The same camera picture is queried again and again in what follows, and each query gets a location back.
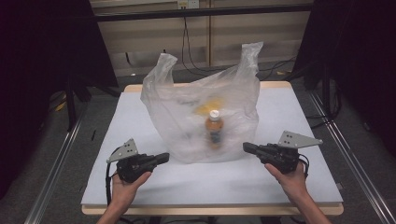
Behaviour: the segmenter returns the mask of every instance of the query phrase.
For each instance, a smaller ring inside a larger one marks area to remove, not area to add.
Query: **metal rail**
[[[329,120],[326,117],[326,112],[322,108],[323,103],[321,102],[319,96],[315,92],[310,92],[311,100],[315,105],[315,108],[321,116],[323,116],[323,121],[326,122],[326,126],[329,129],[332,138],[334,139],[336,145],[340,149],[341,154],[344,156],[347,165],[352,171],[356,180],[361,185],[363,192],[365,193],[367,199],[371,203],[372,207],[384,224],[394,224],[396,219],[391,213],[387,202],[384,200],[382,195],[379,193],[378,189],[375,187],[369,176],[364,171],[363,167],[359,163],[358,159],[353,154],[352,149],[345,137],[341,134],[337,125],[333,120]]]
[[[75,126],[64,139],[64,144],[62,145],[61,150],[59,151],[55,163],[53,163],[52,165],[52,168],[49,172],[49,175],[47,177],[47,180],[43,188],[40,191],[40,194],[35,199],[35,203],[24,222],[25,224],[40,223],[41,218],[43,217],[47,205],[50,201],[52,192],[55,189],[56,182],[58,181],[59,175],[62,171],[62,168],[64,167],[64,162],[66,161],[69,150],[73,145],[74,140],[76,139],[81,124],[81,120],[82,118],[84,118],[87,107],[88,107],[87,104],[83,104],[81,109],[81,116],[79,116],[79,119],[77,120]]]
[[[209,7],[185,10],[161,10],[149,12],[128,12],[128,13],[103,13],[89,17],[71,17],[53,19],[55,21],[138,21],[166,18],[202,17],[202,16],[225,16],[242,14],[280,13],[311,11],[313,4],[277,5],[263,7]]]

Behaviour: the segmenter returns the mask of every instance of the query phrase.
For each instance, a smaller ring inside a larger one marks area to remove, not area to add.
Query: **outlet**
[[[199,8],[199,0],[189,0],[189,8]]]
[[[189,8],[189,1],[188,0],[178,0],[177,1],[177,8],[178,9],[187,9],[187,8]]]

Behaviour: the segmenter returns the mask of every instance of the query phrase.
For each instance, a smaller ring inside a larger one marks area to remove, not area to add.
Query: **floor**
[[[272,64],[263,64],[262,70],[271,68]],[[288,71],[292,67],[284,66]],[[269,71],[261,71],[259,76],[267,77]],[[191,79],[185,76],[187,71],[175,72],[177,82]],[[144,76],[119,77],[119,90],[126,85],[138,83]],[[280,80],[282,75],[272,74],[266,80]],[[312,103],[310,92],[304,89],[303,79],[294,79],[291,84],[296,96],[307,116],[317,115],[318,111]],[[23,172],[12,184],[5,198],[0,201],[1,223],[23,223],[29,218],[35,207],[40,192],[51,191],[50,197],[45,200],[46,208],[41,216],[32,222],[26,223],[95,223],[97,216],[86,216],[80,210],[80,200],[91,172],[92,165],[106,135],[106,129],[112,119],[118,99],[109,96],[97,89],[90,89],[92,100],[89,103],[77,101],[77,112],[80,118],[78,133],[73,135],[73,144],[64,154],[59,175],[54,178],[53,189],[42,189],[51,172],[52,165],[59,159],[61,148],[64,148],[64,139],[72,134],[68,133],[67,110],[64,107],[59,111],[51,110],[44,123],[40,138],[37,141],[35,153],[25,165]],[[321,93],[320,85],[316,90]],[[382,142],[375,133],[368,132],[363,120],[345,97],[340,113],[334,122],[347,141],[349,150],[347,155],[356,158],[361,169],[367,174],[369,181],[375,186],[386,207],[389,209],[388,220],[380,218],[374,210],[375,202],[368,200],[362,188],[362,183],[351,171],[345,155],[340,152],[339,146],[333,140],[327,125],[313,129],[317,138],[326,143],[322,150],[323,156],[339,184],[344,199],[345,212],[338,217],[330,217],[333,223],[395,223],[392,219],[396,211],[396,159],[382,146]],[[310,125],[321,123],[321,119],[308,119]],[[162,223],[206,223],[207,217],[165,217]],[[216,223],[262,223],[259,217],[216,217]],[[281,223],[294,223],[290,217],[282,217]]]

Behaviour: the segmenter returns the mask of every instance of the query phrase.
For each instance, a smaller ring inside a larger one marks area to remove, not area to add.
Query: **plastic bottle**
[[[209,145],[213,149],[221,147],[221,129],[223,125],[224,121],[221,119],[219,111],[211,110],[205,126],[208,131]]]

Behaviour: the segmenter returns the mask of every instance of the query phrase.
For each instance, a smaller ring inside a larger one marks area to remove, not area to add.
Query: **beige wall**
[[[177,9],[177,1],[172,0],[91,1],[96,14]],[[311,2],[312,0],[200,0],[200,7],[252,7]],[[187,18],[191,54],[194,55],[195,64],[200,66],[234,64],[239,59],[241,44],[263,41],[261,62],[288,59],[297,54],[308,17],[309,12],[291,12]],[[181,51],[184,31],[184,20],[181,18],[99,22],[99,27],[115,70],[130,70],[130,64],[115,62],[124,52],[134,52],[131,60],[141,61],[136,57],[146,57],[148,52],[158,55],[163,49],[167,52]],[[147,60],[153,61],[152,65],[155,65],[157,58]],[[133,68],[137,67],[145,66],[134,63]]]

